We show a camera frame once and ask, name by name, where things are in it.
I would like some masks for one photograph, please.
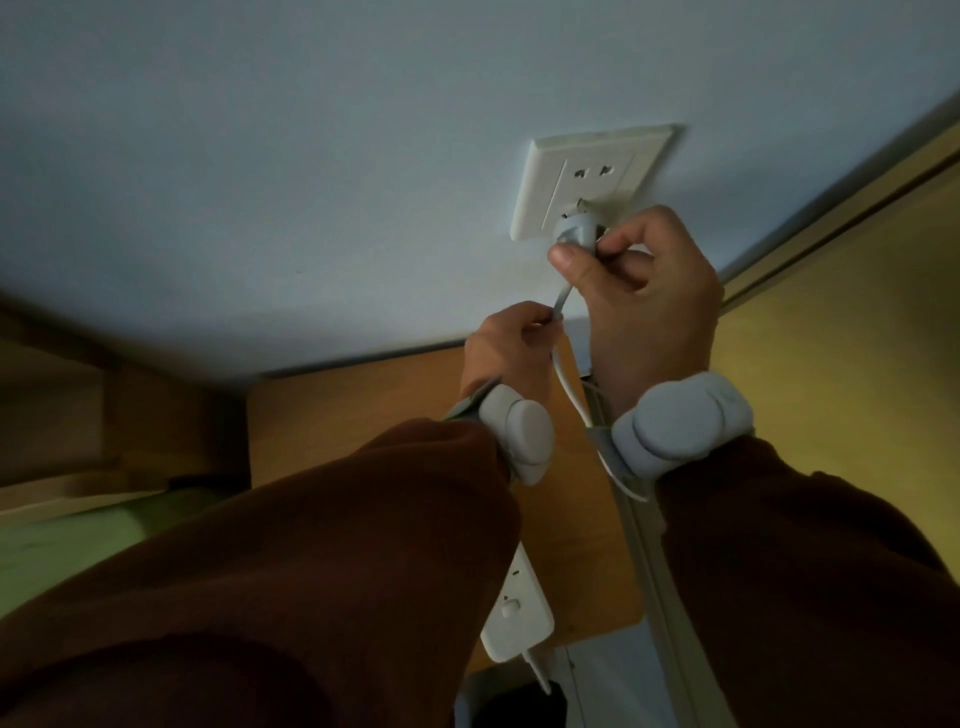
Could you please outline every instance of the electrical socket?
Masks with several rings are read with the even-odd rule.
[[[668,125],[535,139],[510,236],[549,237],[561,215],[573,212],[580,200],[608,224],[616,222],[675,131]]]

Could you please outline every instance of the black object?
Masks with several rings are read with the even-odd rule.
[[[566,696],[550,681],[550,694],[530,683],[493,698],[473,719],[473,728],[564,728]]]

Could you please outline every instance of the fingernail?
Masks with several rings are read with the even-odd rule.
[[[553,263],[556,268],[566,268],[573,261],[574,257],[573,246],[567,245],[566,243],[557,243],[546,256]]]

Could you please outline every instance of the hand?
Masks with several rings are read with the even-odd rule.
[[[485,382],[502,376],[526,400],[546,406],[550,396],[550,351],[563,322],[550,321],[552,309],[542,303],[515,303],[484,319],[464,346],[460,398],[469,397]]]
[[[641,244],[649,254],[629,250]],[[654,385],[709,368],[723,286],[669,207],[608,231],[597,255],[558,244],[549,258],[587,302],[593,373],[619,417]]]

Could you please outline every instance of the green fabric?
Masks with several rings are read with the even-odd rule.
[[[0,617],[225,497],[227,493],[218,489],[184,488],[0,529]]]

